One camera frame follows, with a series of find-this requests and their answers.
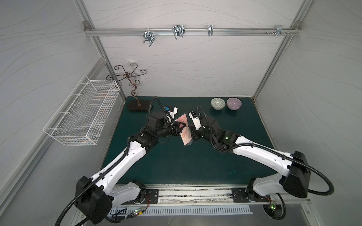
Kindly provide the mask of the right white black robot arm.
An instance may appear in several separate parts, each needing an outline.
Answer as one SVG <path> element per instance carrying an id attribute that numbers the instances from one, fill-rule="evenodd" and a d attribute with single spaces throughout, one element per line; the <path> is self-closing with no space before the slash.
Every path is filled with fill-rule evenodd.
<path id="1" fill-rule="evenodd" d="M 213 148 L 222 153 L 233 153 L 261 163 L 276 173 L 263 178 L 251 179 L 247 194 L 266 196 L 286 192 L 297 198 L 306 198 L 308 194 L 329 196 L 335 191 L 332 182 L 320 171 L 308 165 L 301 152 L 281 152 L 255 143 L 232 131 L 221 129 L 212 117 L 191 117 L 190 130 L 193 139 L 203 138 Z M 311 174 L 315 173 L 328 185 L 327 191 L 315 191 L 309 188 Z"/>

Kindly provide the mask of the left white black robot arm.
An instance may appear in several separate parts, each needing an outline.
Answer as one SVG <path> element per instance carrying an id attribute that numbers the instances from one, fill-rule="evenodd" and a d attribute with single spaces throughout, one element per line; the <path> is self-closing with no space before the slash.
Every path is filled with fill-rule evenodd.
<path id="1" fill-rule="evenodd" d="M 76 206 L 86 216 L 79 225 L 88 220 L 98 224 L 107 217 L 115 200 L 124 203 L 138 199 L 144 191 L 141 184 L 127 184 L 125 192 L 134 192 L 128 196 L 112 195 L 112 189 L 119 179 L 158 143 L 159 138 L 177 137 L 186 126 L 184 122 L 175 121 L 169 112 L 156 112 L 148 116 L 148 123 L 127 139 L 127 146 L 120 155 L 91 178 L 80 178 L 76 185 L 75 197 L 61 212 L 55 224 L 61 224 L 72 206 Z"/>

